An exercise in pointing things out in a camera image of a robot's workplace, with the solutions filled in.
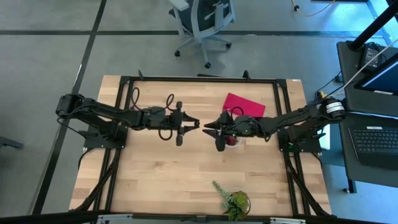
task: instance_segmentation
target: succulent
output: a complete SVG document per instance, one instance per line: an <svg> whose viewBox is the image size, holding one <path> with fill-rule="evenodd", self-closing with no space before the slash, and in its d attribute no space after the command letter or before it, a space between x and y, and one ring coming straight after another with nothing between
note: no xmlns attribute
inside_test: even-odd
<svg viewBox="0 0 398 224"><path fill-rule="evenodd" d="M246 217L246 210L249 206L248 195L246 193L239 191L231 195L222 189L215 181L213 181L213 185L218 193L226 199L226 202L221 203L221 206L227 209L224 214L228 214L229 221L242 220Z"/></svg>

